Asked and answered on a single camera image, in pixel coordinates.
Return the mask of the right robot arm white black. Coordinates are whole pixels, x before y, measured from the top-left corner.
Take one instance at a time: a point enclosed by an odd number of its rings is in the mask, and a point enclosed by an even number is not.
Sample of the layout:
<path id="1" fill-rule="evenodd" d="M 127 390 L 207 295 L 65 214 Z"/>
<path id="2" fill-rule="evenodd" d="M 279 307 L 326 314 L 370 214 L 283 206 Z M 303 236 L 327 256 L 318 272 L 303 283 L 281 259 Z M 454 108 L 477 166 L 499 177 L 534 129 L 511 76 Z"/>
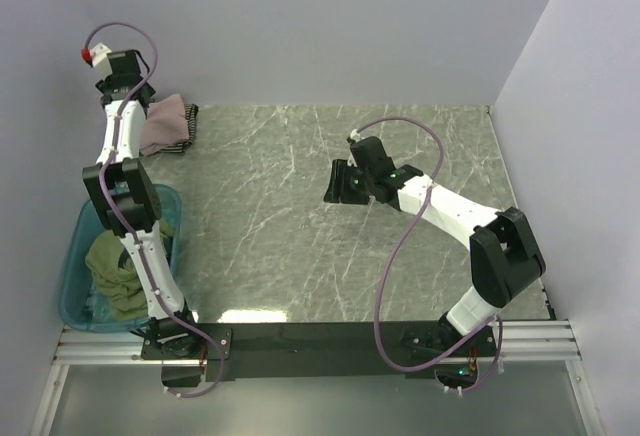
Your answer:
<path id="1" fill-rule="evenodd" d="M 323 201 L 367 205 L 372 199 L 423 220 L 469 251 L 471 286 L 438 321 L 436 344 L 460 355 L 473 331 L 539 279 L 546 263 L 524 212 L 471 201 L 423 171 L 396 166 L 377 137 L 350 142 L 351 158 L 332 161 Z"/>

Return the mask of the pink tank top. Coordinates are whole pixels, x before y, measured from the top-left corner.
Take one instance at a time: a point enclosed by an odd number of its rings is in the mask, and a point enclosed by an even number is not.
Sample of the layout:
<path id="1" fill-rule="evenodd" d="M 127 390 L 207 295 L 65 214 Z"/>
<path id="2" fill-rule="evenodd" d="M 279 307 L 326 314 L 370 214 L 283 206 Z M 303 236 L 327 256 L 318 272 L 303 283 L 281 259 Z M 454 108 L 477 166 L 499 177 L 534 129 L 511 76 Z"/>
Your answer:
<path id="1" fill-rule="evenodd" d="M 189 138 L 184 101 L 180 94 L 152 102 L 140 138 L 140 153 L 149 156 Z"/>

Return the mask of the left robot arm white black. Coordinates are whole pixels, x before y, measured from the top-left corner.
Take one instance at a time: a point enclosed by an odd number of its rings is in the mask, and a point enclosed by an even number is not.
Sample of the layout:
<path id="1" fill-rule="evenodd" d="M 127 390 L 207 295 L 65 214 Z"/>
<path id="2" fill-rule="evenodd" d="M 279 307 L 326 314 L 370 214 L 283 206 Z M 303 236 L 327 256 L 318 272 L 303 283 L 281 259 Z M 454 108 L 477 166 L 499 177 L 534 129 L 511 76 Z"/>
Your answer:
<path id="1" fill-rule="evenodd" d="M 194 355 L 202 342 L 188 304 L 171 273 L 161 234 L 161 202 L 140 160 L 140 139 L 150 99 L 148 79 L 135 50 L 112 51 L 103 44 L 81 50 L 98 73 L 96 88 L 106 131 L 96 163 L 82 171 L 103 227 L 113 232 L 135 268 L 149 321 L 142 337 L 166 356 Z"/>

